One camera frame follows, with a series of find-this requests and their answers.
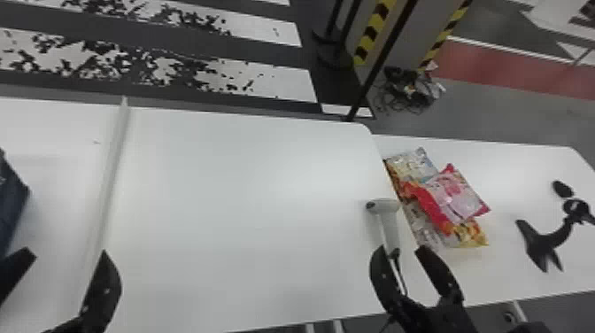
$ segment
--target red floor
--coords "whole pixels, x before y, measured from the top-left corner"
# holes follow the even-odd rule
[[[595,100],[595,67],[448,41],[433,75],[445,79]]]

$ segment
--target black clamp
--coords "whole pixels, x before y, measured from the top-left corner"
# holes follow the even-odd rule
[[[559,197],[566,199],[562,209],[568,216],[564,218],[562,226],[558,230],[550,234],[540,235],[525,220],[516,221],[516,225],[525,239],[527,254],[544,272],[547,272],[548,260],[551,260],[559,270],[563,270],[560,257],[555,248],[566,242],[576,223],[588,222],[595,225],[595,217],[591,214],[589,205],[581,199],[574,198],[574,191],[568,185],[555,181],[552,187]]]

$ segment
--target black metal pole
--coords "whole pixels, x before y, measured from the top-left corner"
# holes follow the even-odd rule
[[[376,81],[376,76],[378,76],[380,70],[383,69],[386,58],[389,56],[389,53],[392,50],[392,47],[395,45],[395,42],[397,41],[398,37],[403,32],[405,23],[407,23],[407,21],[411,17],[411,14],[413,13],[413,8],[415,8],[417,2],[418,0],[408,0],[405,4],[405,8],[403,8],[401,15],[398,17],[398,21],[395,24],[395,27],[390,32],[389,38],[386,40],[386,43],[382,47],[380,55],[378,55],[378,59],[372,66],[372,70],[370,71],[370,74],[367,76],[364,86],[361,88],[361,92],[359,93],[358,99],[352,105],[352,109],[349,111],[344,121],[353,121],[353,119],[355,118],[355,115],[358,113],[359,106],[366,99],[367,93],[370,91],[370,88],[372,88],[372,85]]]
[[[328,20],[327,28],[324,30],[324,34],[326,37],[330,36],[335,29],[336,19],[339,17],[339,12],[341,11],[341,6],[343,6],[344,0],[336,0],[335,6],[333,7],[333,12],[330,14],[330,19]]]
[[[335,32],[336,26],[336,19],[339,17],[339,12],[341,12],[341,8],[343,7],[344,0],[335,0],[335,5],[333,5],[333,11],[330,13],[330,18],[328,18],[328,23],[324,29],[322,26],[316,25],[312,28],[312,36],[314,39],[323,44],[334,44],[337,41]]]
[[[343,25],[343,29],[341,30],[341,36],[339,37],[339,41],[335,45],[335,57],[338,57],[339,54],[341,54],[343,48],[345,47],[347,36],[349,35],[350,30],[352,30],[353,21],[355,20],[355,16],[358,14],[360,5],[361,0],[353,0],[352,7],[349,9],[347,19],[345,20],[345,24]]]

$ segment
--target black object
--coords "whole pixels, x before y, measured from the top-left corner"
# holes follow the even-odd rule
[[[0,149],[0,258],[8,250],[28,197],[29,188],[4,159]]]
[[[341,29],[341,36],[334,46],[322,46],[318,49],[318,60],[325,66],[332,69],[347,69],[353,65],[352,56],[345,50],[347,36],[352,30],[353,21],[358,14],[362,0],[353,0],[352,6],[347,14],[347,19]]]
[[[121,293],[118,269],[103,251],[82,301],[79,315],[43,333],[104,333],[112,321]]]
[[[389,38],[386,40],[386,43],[380,51],[378,59],[372,66],[372,70],[370,70],[370,74],[367,76],[366,82],[364,83],[364,86],[361,88],[361,92],[359,93],[358,98],[355,100],[355,103],[353,103],[352,108],[347,114],[347,116],[344,118],[344,121],[353,121],[355,119],[355,115],[358,113],[359,107],[364,102],[364,100],[366,100],[367,93],[370,91],[370,88],[372,88],[372,85],[376,81],[376,76],[378,76],[380,70],[383,68],[384,62],[386,61],[386,58],[389,56],[392,47],[395,45],[395,42],[401,35],[401,32],[403,32],[405,23],[411,17],[411,14],[413,13],[415,5],[417,5],[417,2],[418,0],[408,0],[405,4],[403,11],[398,17],[395,27],[390,32]]]
[[[563,182],[555,181],[552,183],[552,187],[556,194],[562,198],[574,196],[574,191]],[[559,270],[563,270],[560,257],[555,248],[567,241],[575,223],[589,222],[595,225],[595,217],[591,214],[589,205],[583,200],[568,199],[562,205],[562,210],[568,216],[564,218],[562,226],[558,230],[547,235],[537,233],[525,220],[516,221],[516,225],[525,239],[527,254],[543,272],[547,272],[547,261],[549,259]]]
[[[323,44],[334,44],[338,42],[339,37],[336,35],[335,25],[343,2],[344,0],[335,0],[333,11],[330,13],[330,18],[328,18],[327,26],[324,29],[321,27],[312,28],[312,36],[316,42]]]
[[[524,322],[508,333],[552,333],[542,322]]]
[[[403,295],[383,246],[372,254],[370,280],[388,324],[398,322],[405,333],[477,333],[463,306],[463,293],[451,270],[429,247],[415,251],[417,259],[441,296],[436,306],[423,306]],[[511,333],[551,333],[543,324],[523,323]]]
[[[27,247],[0,260],[0,306],[34,261],[35,255]]]
[[[556,194],[558,194],[562,198],[573,197],[575,195],[572,189],[570,189],[570,187],[567,184],[561,181],[553,182],[552,186]]]

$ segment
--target white floor marking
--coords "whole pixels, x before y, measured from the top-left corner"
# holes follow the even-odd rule
[[[347,113],[349,113],[349,111],[351,110],[351,107],[349,105],[323,104],[321,106],[322,106],[322,112],[326,113],[326,114],[337,114],[337,115],[346,116]],[[373,118],[372,112],[367,107],[360,107],[357,116],[365,117],[365,118]]]
[[[573,35],[576,37],[581,37],[584,39],[588,39],[590,41],[595,42],[595,29],[590,27],[583,27],[577,24],[568,23],[565,26],[556,26],[550,22],[544,21],[542,19],[536,19],[530,15],[529,12],[521,12],[528,20],[530,20],[536,26],[550,30],[553,32],[561,33],[564,35]]]
[[[118,2],[103,0],[12,1],[70,12],[91,12],[151,24],[190,27],[261,42],[302,46],[298,27],[293,22],[223,11],[195,4],[163,0],[121,0]]]
[[[528,4],[529,6],[536,6],[541,0],[508,0],[511,3]]]
[[[257,1],[262,1],[264,3],[271,3],[271,4],[280,4],[280,5],[284,5],[284,6],[291,5],[290,0],[257,0]]]
[[[465,43],[465,44],[471,44],[471,45],[475,45],[475,46],[481,46],[481,47],[488,48],[488,49],[502,50],[502,51],[505,51],[505,52],[510,52],[510,53],[514,53],[514,54],[520,54],[522,56],[527,56],[527,57],[541,58],[541,59],[545,59],[545,60],[557,61],[557,62],[561,62],[563,64],[571,64],[572,63],[572,59],[565,59],[565,58],[560,58],[560,57],[555,57],[555,56],[548,56],[546,54],[531,52],[531,51],[527,51],[527,50],[519,50],[519,49],[509,48],[509,47],[506,47],[506,46],[501,46],[501,45],[492,44],[492,43],[474,41],[472,39],[457,37],[457,36],[453,36],[453,35],[449,36],[448,37],[448,40],[453,41],[453,42],[458,42],[458,43]]]
[[[317,103],[305,69],[0,28],[0,70]]]
[[[566,53],[568,53],[572,58],[578,58],[583,55],[583,53],[587,50],[584,47],[576,46],[573,44],[566,44],[561,42],[556,42]]]
[[[589,52],[589,54],[581,60],[580,65],[595,66],[595,51]]]

